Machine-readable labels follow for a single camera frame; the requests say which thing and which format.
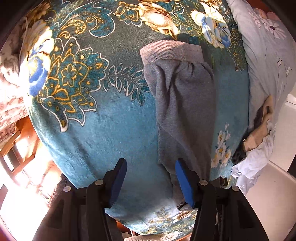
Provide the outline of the grey sweatpants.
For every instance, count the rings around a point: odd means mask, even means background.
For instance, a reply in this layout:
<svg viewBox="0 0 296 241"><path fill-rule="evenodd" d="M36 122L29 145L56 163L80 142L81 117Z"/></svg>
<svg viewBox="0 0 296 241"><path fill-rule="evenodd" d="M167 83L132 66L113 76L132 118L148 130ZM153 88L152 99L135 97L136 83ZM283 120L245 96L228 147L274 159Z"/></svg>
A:
<svg viewBox="0 0 296 241"><path fill-rule="evenodd" d="M161 40L142 47L140 55L155 99L159 161L170 174L177 209L190 210L175 163L183 159L201 179L210 176L216 120L214 74L199 45Z"/></svg>

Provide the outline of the dark grey small garment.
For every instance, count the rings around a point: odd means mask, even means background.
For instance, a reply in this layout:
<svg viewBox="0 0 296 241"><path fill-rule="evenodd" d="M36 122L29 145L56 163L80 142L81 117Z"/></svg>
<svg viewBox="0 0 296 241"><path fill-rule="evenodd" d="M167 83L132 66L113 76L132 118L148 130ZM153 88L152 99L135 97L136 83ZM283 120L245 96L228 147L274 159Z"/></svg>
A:
<svg viewBox="0 0 296 241"><path fill-rule="evenodd" d="M236 165L246 158L246 153L255 149L260 145L263 138L260 137L259 127L263 118L263 106L257 111L256 118L254 120L254 130L250 133L246 132L243 136L238 148L231 158L231 162Z"/></svg>

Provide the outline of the light blue shirt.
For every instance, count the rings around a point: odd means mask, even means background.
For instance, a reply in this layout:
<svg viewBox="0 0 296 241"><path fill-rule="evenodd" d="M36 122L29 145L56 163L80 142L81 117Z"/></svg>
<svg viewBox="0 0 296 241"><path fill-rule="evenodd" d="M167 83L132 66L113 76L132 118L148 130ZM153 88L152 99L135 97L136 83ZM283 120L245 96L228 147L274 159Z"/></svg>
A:
<svg viewBox="0 0 296 241"><path fill-rule="evenodd" d="M231 175L236 178L236 186L246 196L251 187L255 185L262 169L268 164L273 153L275 127L271 121L267 121L267 136L261 144L253 150L246 152L246 158L234 165Z"/></svg>

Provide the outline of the light blue floral quilt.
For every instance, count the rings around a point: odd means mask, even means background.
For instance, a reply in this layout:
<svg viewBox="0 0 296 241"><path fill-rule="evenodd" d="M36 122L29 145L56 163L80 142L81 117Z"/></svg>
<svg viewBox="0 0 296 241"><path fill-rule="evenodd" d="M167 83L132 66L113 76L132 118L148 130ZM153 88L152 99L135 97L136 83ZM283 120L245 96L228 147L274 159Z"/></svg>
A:
<svg viewBox="0 0 296 241"><path fill-rule="evenodd" d="M273 97L273 123L295 85L295 41L273 13L253 8L247 1L228 1L242 35L250 81L249 126L254 128L258 110Z"/></svg>

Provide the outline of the teal floral blanket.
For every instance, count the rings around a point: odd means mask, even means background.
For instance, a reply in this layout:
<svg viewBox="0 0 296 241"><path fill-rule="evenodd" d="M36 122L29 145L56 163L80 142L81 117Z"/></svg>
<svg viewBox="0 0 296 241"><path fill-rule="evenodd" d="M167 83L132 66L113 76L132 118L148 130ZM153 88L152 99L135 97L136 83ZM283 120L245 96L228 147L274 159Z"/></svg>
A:
<svg viewBox="0 0 296 241"><path fill-rule="evenodd" d="M20 78L33 127L77 188L127 160L108 215L141 235L178 240L195 211L181 211L172 182L180 145L164 150L140 49L161 40L197 45L215 87L184 86L197 111L189 125L202 147L202 179L230 177L248 127L249 77L241 35L226 1L41 1L22 25Z"/></svg>

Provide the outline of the beige garment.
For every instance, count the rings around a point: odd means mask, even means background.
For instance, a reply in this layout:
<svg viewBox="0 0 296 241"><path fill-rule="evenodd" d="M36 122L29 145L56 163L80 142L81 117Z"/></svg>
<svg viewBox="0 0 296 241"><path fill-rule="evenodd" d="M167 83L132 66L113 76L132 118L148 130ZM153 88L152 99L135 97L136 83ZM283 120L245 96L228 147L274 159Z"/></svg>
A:
<svg viewBox="0 0 296 241"><path fill-rule="evenodd" d="M273 117L273 97L270 95L265 100L263 106L258 110L254 130L243 141L243 150L248 152L257 148L268 135L267 123Z"/></svg>

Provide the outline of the wooden chair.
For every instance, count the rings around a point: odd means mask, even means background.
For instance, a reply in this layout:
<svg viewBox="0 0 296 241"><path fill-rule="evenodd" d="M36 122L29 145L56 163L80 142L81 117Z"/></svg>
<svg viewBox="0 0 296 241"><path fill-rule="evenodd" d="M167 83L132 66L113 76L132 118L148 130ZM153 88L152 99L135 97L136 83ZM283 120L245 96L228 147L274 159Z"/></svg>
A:
<svg viewBox="0 0 296 241"><path fill-rule="evenodd" d="M43 145L29 117L16 122L10 150L5 147L1 167L12 182L23 188L32 188L36 193L52 196L60 181L61 171Z"/></svg>

